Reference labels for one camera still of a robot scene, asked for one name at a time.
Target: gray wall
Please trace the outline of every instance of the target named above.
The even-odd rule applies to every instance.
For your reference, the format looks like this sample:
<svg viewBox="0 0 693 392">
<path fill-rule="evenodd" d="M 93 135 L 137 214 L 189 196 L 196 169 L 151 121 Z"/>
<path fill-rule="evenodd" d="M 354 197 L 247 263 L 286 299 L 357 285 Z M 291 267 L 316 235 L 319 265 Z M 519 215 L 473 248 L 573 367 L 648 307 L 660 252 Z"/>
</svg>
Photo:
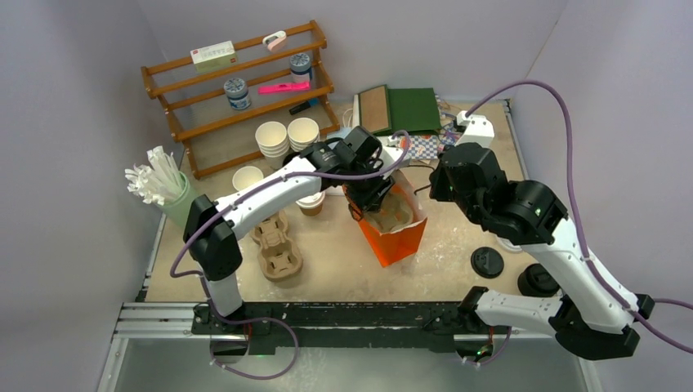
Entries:
<svg viewBox="0 0 693 392">
<path fill-rule="evenodd" d="M 94 390 L 159 222 L 123 169 L 171 149 L 135 0 L 0 6 L 0 390 Z"/>
<path fill-rule="evenodd" d="M 575 186 L 593 251 L 635 292 L 693 302 L 693 8 L 686 0 L 576 1 L 530 77 L 566 99 Z M 566 199 L 566 137 L 551 96 L 516 94 L 532 177 Z M 659 305 L 653 324 L 693 345 L 693 312 Z M 690 390 L 693 356 L 638 327 L 634 358 L 600 363 L 607 390 Z"/>
<path fill-rule="evenodd" d="M 434 87 L 449 98 L 479 98 L 500 83 L 526 76 L 566 3 L 140 0 L 170 60 L 196 47 L 317 20 L 328 39 L 323 59 L 337 99 L 383 83 Z M 243 60 L 262 53 L 239 55 Z M 275 69 L 283 68 L 282 62 Z"/>
</svg>

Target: green container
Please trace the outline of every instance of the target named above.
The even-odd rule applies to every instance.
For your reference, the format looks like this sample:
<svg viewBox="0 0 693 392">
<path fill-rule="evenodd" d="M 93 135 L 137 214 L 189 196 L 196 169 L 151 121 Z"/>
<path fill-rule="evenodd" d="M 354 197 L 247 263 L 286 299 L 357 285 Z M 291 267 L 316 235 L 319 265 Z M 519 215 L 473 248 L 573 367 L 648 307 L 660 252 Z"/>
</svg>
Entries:
<svg viewBox="0 0 693 392">
<path fill-rule="evenodd" d="M 183 194 L 171 203 L 165 203 L 163 206 L 157 205 L 170 221 L 173 221 L 178 227 L 185 230 L 186 223 L 188 222 L 188 214 L 190 213 L 190 206 L 198 197 L 198 194 L 190 181 L 188 181 L 188 177 L 183 173 L 181 173 L 181 177 L 185 182 Z"/>
</svg>

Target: wooden rack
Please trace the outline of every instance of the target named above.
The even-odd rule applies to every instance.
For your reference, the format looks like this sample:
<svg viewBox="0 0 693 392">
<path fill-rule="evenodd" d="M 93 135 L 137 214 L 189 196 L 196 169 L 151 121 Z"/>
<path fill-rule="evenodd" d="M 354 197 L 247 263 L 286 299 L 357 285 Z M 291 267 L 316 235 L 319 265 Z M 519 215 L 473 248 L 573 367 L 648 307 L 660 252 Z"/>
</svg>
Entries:
<svg viewBox="0 0 693 392">
<path fill-rule="evenodd" d="M 329 75 L 327 74 L 327 71 L 325 71 L 323 62 L 320 59 L 320 49 L 325 49 L 327 47 L 327 40 L 325 39 L 325 36 L 323 34 L 322 29 L 318 26 L 317 22 L 314 20 L 311 20 L 307 24 L 302 24 L 300 26 L 292 27 L 291 29 L 286 29 L 285 32 L 287 36 L 294 35 L 294 34 L 299 34 L 299 33 L 305 33 L 305 32 L 311 32 L 312 36 L 312 41 L 311 43 L 308 43 L 306 45 L 300 46 L 300 47 L 295 47 L 293 49 L 287 49 L 285 51 L 280 51 L 278 53 L 273 53 L 268 56 L 261 57 L 259 59 L 255 60 L 250 60 L 250 61 L 245 61 L 243 63 L 239 63 L 237 65 L 233 65 L 229 68 L 224 68 L 224 69 L 219 69 L 217 71 L 212 71 L 209 73 L 204 73 L 197 75 L 193 78 L 189 78 L 186 80 L 181 80 L 180 82 L 175 82 L 172 84 L 169 84 L 167 86 L 157 86 L 156 83 L 154 82 L 154 79 L 152 78 L 152 75 L 155 74 L 160 74 L 162 72 L 167 72 L 172 69 L 184 67 L 187 65 L 192 65 L 193 60 L 190 56 L 180 58 L 178 60 L 173 60 L 169 61 L 167 63 L 163 63 L 160 65 L 155 65 L 152 67 L 141 67 L 142 71 L 142 79 L 145 84 L 145 90 L 147 91 L 147 95 L 151 99 L 158 99 L 159 103 L 161 103 L 161 106 L 163 107 L 163 112 L 166 115 L 166 119 L 168 120 L 168 127 L 171 130 L 171 137 L 175 141 L 180 141 L 183 146 L 186 148 L 186 155 L 188 156 L 188 159 L 190 160 L 190 168 L 192 169 L 193 176 L 197 179 L 203 176 L 208 176 L 210 174 L 219 172 L 220 170 L 227 169 L 228 167 L 233 167 L 236 165 L 239 165 L 241 163 L 245 163 L 247 161 L 256 159 L 256 158 L 261 158 L 262 153 L 258 150 L 255 152 L 252 152 L 250 154 L 246 154 L 241 157 L 237 157 L 234 159 L 231 159 L 229 161 L 226 161 L 224 163 L 219 163 L 217 165 L 214 165 L 212 167 L 207 167 L 200 169 L 197 165 L 197 162 L 195 161 L 194 153 L 192 150 L 192 147 L 190 145 L 190 140 L 196 136 L 204 135 L 212 131 L 219 130 L 223 127 L 228 127 L 229 125 L 239 123 L 243 120 L 247 120 L 249 118 L 255 118 L 257 116 L 267 114 L 269 112 L 278 110 L 278 109 L 283 109 L 287 108 L 289 106 L 294 106 L 298 105 L 306 100 L 310 100 L 312 98 L 318 98 L 320 103 L 322 104 L 325 112 L 327 112 L 327 115 L 329 117 L 330 122 L 332 125 L 329 127 L 325 127 L 320 129 L 320 134 L 325 135 L 327 133 L 330 133 L 332 131 L 336 131 L 339 129 L 339 121 L 337 119 L 337 116 L 334 114 L 334 111 L 332 110 L 332 107 L 329 104 L 327 95 L 330 92 L 334 91 L 334 86 L 332 84 L 332 79 L 330 79 Z M 248 47 L 254 47 L 256 45 L 261 45 L 262 44 L 262 39 L 264 37 L 256 37 L 253 39 L 249 39 L 247 41 L 242 41 L 242 42 L 234 42 L 234 49 L 236 51 L 241 51 L 243 49 L 246 49 Z M 208 124 L 204 124 L 198 127 L 194 127 L 191 129 L 184 129 L 183 126 L 181 125 L 181 122 L 178 120 L 178 117 L 176 116 L 176 109 L 180 108 L 185 108 L 186 106 L 190 106 L 192 104 L 196 104 L 199 102 L 202 102 L 204 100 L 210 100 L 212 98 L 215 98 L 217 96 L 223 96 L 225 95 L 224 89 L 219 88 L 217 90 L 213 90 L 210 92 L 206 92 L 204 94 L 200 94 L 197 96 L 192 96 L 190 98 L 184 99 L 184 100 L 179 100 L 177 102 L 168 102 L 166 97 L 163 96 L 167 92 L 175 91 L 182 89 L 184 87 L 190 87 L 194 86 L 195 84 L 201 83 L 208 81 L 210 79 L 214 78 L 219 78 L 221 76 L 225 76 L 228 74 L 232 74 L 234 72 L 242 71 L 244 69 L 249 69 L 258 65 L 262 65 L 265 63 L 269 63 L 271 61 L 276 61 L 279 59 L 283 59 L 285 57 L 289 57 L 292 55 L 295 55 L 297 53 L 303 53 L 311 51 L 313 56 L 313 74 L 314 74 L 314 81 L 315 81 L 315 88 L 303 92 L 301 94 L 291 96 L 289 98 L 273 102 L 268 105 L 264 105 L 259 108 L 255 109 L 246 109 L 242 112 L 238 112 L 237 114 L 234 114 L 228 118 L 223 118 L 221 120 L 217 120 L 214 122 L 210 122 Z M 248 84 L 248 87 L 255 86 L 260 83 L 264 82 L 269 82 L 270 80 L 281 78 L 283 76 L 287 76 L 291 74 L 290 69 L 283 69 L 281 71 L 277 71 L 274 73 L 269 73 L 265 76 L 261 76 L 260 78 L 254 78 L 246 81 Z"/>
</svg>

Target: wooden tabletop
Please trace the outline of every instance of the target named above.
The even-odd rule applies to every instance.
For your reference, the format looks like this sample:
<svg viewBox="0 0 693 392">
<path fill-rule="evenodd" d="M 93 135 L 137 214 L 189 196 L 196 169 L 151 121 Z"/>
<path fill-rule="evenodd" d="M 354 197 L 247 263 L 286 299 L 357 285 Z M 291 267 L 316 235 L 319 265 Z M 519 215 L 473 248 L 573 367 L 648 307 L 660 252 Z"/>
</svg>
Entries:
<svg viewBox="0 0 693 392">
<path fill-rule="evenodd" d="M 349 107 L 351 105 L 334 105 L 340 117 Z M 453 105 L 451 111 L 456 114 L 468 107 L 470 105 Z M 213 160 L 247 153 L 254 145 L 257 125 L 270 120 L 288 124 L 291 117 L 285 112 L 282 110 L 266 118 L 230 127 L 233 129 L 206 135 L 196 141 L 196 156 L 200 160 Z M 495 138 L 491 149 L 507 178 L 521 180 L 520 163 L 502 105 L 486 105 L 477 113 L 484 114 L 494 124 Z M 191 121 L 205 115 L 196 113 L 191 116 Z M 312 117 L 321 126 L 329 123 L 320 107 L 310 108 L 302 112 L 302 116 Z M 260 167 L 266 175 L 271 173 L 262 159 L 250 165 Z M 236 169 L 195 180 L 184 159 L 181 170 L 201 194 L 214 200 L 235 191 L 231 178 Z M 430 171 L 426 168 L 407 167 L 403 173 L 415 188 L 428 184 Z M 484 233 L 479 226 L 469 223 L 455 204 L 432 201 L 427 192 L 420 193 L 419 198 L 427 212 L 428 222 L 418 253 L 386 268 L 380 266 L 359 226 L 351 219 L 343 196 L 328 196 L 323 211 L 315 217 L 304 216 L 295 204 L 286 207 L 288 234 L 301 250 L 303 270 L 283 282 L 268 281 L 259 268 L 258 246 L 250 238 L 243 238 L 239 245 L 244 261 L 238 269 L 242 297 L 246 301 L 456 301 L 464 298 L 469 288 L 475 285 L 519 294 L 517 276 L 534 262 L 531 256 L 505 252 L 493 234 Z M 182 246 L 182 230 L 167 222 L 154 263 L 147 301 L 204 300 L 197 278 L 173 279 L 168 275 Z M 472 270 L 471 254 L 484 246 L 499 250 L 505 260 L 505 269 L 497 278 L 482 278 Z M 180 270 L 194 268 L 196 264 L 186 256 Z"/>
</svg>

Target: pink object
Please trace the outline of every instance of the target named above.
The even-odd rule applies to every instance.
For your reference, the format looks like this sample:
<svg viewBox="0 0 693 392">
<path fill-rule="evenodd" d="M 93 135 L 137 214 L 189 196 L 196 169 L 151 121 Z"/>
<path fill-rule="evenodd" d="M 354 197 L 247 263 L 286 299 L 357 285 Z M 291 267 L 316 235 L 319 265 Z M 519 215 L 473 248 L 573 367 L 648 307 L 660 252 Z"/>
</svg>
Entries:
<svg viewBox="0 0 693 392">
<path fill-rule="evenodd" d="M 258 94 L 276 94 L 278 92 L 305 91 L 311 89 L 311 82 L 300 83 L 280 83 L 272 86 L 262 86 L 257 88 Z"/>
</svg>

